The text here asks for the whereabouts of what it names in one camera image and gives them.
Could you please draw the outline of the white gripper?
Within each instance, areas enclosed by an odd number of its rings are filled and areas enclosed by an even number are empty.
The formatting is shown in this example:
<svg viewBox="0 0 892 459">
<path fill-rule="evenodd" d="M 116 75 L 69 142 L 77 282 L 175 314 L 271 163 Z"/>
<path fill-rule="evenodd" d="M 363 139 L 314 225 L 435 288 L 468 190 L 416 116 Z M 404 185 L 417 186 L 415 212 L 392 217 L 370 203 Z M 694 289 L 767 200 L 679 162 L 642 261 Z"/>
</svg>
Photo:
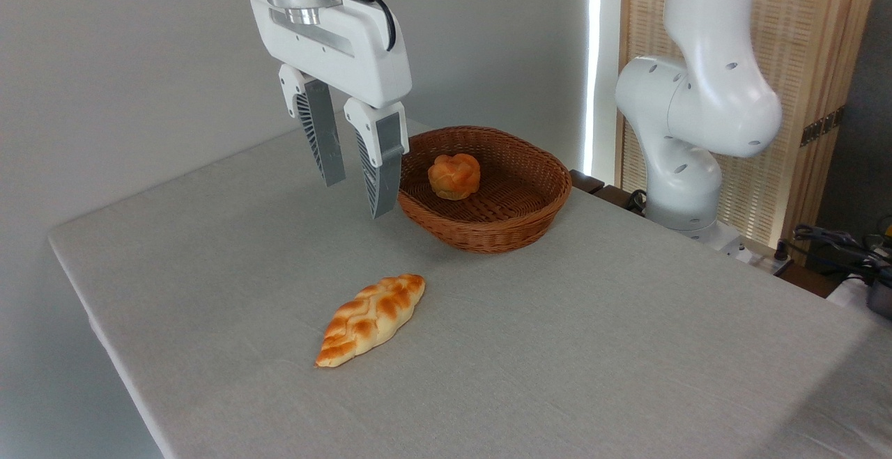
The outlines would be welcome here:
<svg viewBox="0 0 892 459">
<path fill-rule="evenodd" d="M 355 0 L 319 9 L 315 25 L 293 23 L 266 0 L 249 2 L 263 44 L 283 63 L 278 79 L 288 113 L 300 122 L 325 186 L 346 179 L 331 85 L 352 97 L 344 112 L 357 137 L 371 217 L 391 212 L 402 157 L 410 151 L 399 101 L 410 93 L 412 80 L 401 35 L 387 50 L 385 12 Z"/>
</svg>

